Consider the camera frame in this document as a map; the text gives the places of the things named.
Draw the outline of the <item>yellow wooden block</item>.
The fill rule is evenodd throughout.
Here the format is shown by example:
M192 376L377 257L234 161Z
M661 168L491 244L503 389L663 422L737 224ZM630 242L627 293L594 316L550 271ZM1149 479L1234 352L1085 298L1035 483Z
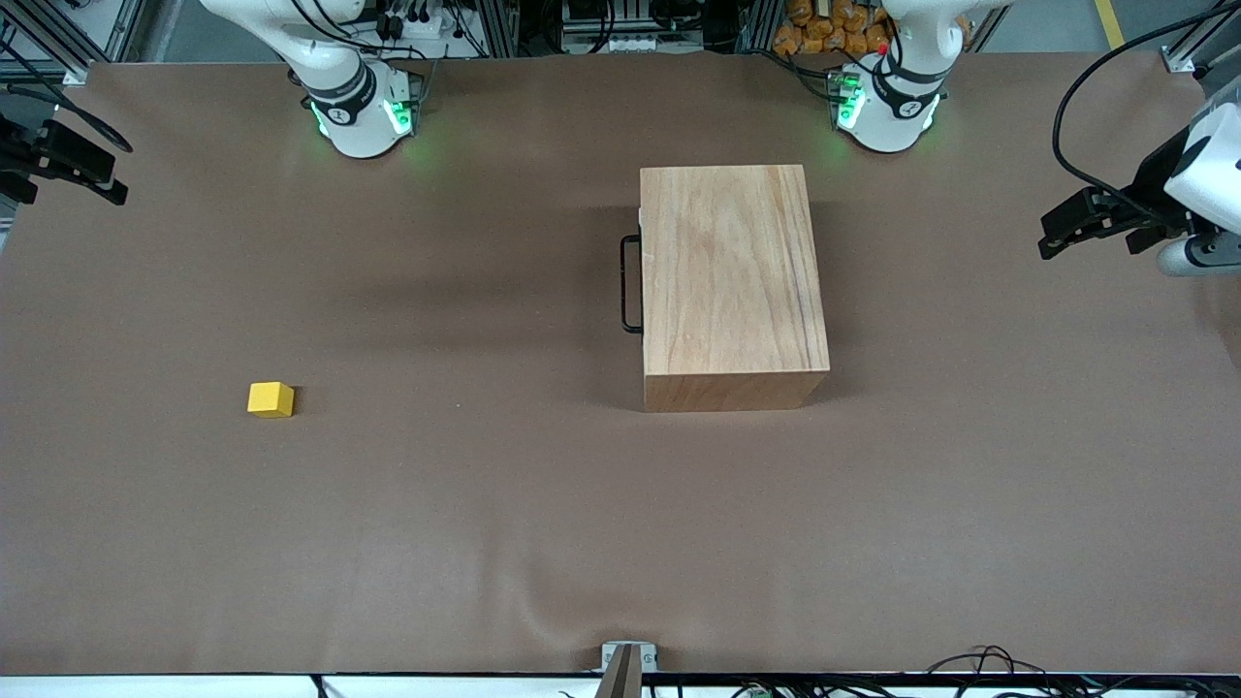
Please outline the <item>yellow wooden block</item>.
M252 383L244 409L257 417L292 417L297 412L297 390L279 381Z

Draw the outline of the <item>white-front drawer with black handle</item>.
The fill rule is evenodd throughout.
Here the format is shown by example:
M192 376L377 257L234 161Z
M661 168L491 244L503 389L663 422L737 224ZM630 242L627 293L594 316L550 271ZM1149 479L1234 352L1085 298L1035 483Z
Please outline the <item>white-front drawer with black handle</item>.
M620 279L620 327L628 334L642 335L644 332L643 325L643 298L640 289L632 293L629 289L629 248L634 247L638 256L642 252L642 212L638 210L638 222L635 227L635 233L625 235L620 238L620 246L618 246L618 278ZM634 297L637 302L635 312L637 319L630 318L630 297Z

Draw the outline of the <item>wooden drawer cabinet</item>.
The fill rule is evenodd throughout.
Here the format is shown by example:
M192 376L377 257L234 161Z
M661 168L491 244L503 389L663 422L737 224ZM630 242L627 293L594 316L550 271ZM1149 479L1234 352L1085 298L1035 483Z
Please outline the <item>wooden drawer cabinet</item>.
M799 409L830 371L804 168L640 171L649 412Z

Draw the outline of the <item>grey base connector box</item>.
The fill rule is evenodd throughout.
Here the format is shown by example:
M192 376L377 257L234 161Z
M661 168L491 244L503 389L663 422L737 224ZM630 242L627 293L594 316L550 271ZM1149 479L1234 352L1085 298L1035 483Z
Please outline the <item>grey base connector box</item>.
M429 79L434 75L436 66L436 63L431 63L429 75L412 75L412 72L393 65L387 66L387 91L383 108L400 138L416 137L423 103L429 97Z
M866 72L855 66L845 66L829 71L825 82L831 102L833 128L853 130L867 101L870 79Z

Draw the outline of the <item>orange packets pile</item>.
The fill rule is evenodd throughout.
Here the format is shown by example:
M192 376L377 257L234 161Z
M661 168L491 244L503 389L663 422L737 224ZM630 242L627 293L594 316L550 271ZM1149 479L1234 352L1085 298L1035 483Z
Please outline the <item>orange packets pile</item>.
M889 46L897 29L877 0L784 0L784 19L771 50L792 53L850 53L859 57Z

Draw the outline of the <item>white power strip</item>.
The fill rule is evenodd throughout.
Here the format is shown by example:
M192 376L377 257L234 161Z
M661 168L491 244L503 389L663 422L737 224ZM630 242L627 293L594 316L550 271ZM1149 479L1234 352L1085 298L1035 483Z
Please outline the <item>white power strip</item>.
M699 31L684 34L616 34L608 43L594 48L598 36L563 35L561 48L563 53L691 53L701 51L702 34Z

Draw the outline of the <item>brown table cover sheet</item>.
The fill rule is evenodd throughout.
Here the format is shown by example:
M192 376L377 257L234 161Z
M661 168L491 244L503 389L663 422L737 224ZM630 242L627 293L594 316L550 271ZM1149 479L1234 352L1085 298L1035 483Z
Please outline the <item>brown table cover sheet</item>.
M0 673L1241 673L1241 278L1037 257L1090 61L968 53L895 156L757 56L453 61L371 161L279 65L94 68L128 202L0 255ZM639 173L735 164L804 168L830 375L648 414Z

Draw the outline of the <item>aluminium frame profile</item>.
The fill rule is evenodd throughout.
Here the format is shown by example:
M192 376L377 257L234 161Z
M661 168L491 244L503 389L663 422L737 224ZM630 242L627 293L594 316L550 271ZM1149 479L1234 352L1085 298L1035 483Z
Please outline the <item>aluminium frame profile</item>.
M0 0L0 79L82 84L127 57L150 0Z
M1174 39L1162 45L1162 62L1170 75L1194 75L1198 79L1236 53L1241 53L1241 0L1214 0L1193 15L1193 24L1185 19Z

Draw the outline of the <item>grey metal mount bracket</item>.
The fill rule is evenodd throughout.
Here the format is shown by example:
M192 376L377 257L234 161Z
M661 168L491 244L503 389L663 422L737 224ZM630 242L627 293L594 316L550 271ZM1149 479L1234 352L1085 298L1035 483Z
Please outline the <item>grey metal mount bracket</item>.
M655 686L647 674L659 672L656 645L637 640L616 640L601 647L601 681L593 698L656 698Z

